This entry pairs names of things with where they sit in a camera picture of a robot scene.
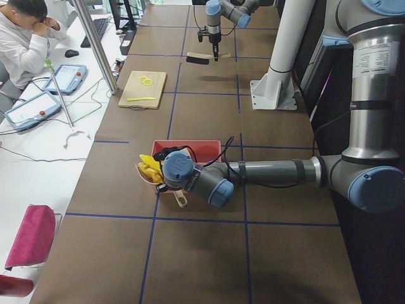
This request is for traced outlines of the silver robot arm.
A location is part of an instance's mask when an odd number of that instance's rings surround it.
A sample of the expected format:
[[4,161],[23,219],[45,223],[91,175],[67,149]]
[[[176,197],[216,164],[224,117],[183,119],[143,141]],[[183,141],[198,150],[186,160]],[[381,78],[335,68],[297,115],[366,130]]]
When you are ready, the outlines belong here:
[[[221,17],[244,29],[262,1],[207,1],[208,24],[199,42],[209,37],[213,58],[218,61]],[[292,105],[282,93],[292,89],[292,67],[315,1],[285,1],[269,68],[261,80],[250,84],[254,110],[281,110]],[[200,196],[210,205],[223,207],[234,192],[234,184],[256,184],[288,188],[313,182],[344,196],[359,209],[370,213],[390,211],[404,202],[404,172],[397,168],[399,154],[392,147],[395,86],[400,72],[404,44],[404,1],[326,1],[323,46],[352,45],[352,93],[349,145],[340,155],[315,156],[314,133],[309,160],[238,161],[228,163],[225,155],[229,138],[219,155],[224,161],[197,164],[181,148],[156,153],[163,182],[158,192],[178,191],[180,206],[187,204],[182,193]]]
[[219,43],[221,42],[221,17],[231,21],[234,26],[245,29],[250,21],[251,15],[260,7],[260,1],[248,0],[242,5],[235,6],[230,1],[208,1],[205,4],[207,25],[198,33],[199,42],[203,37],[208,37],[212,44],[213,59],[219,59]]

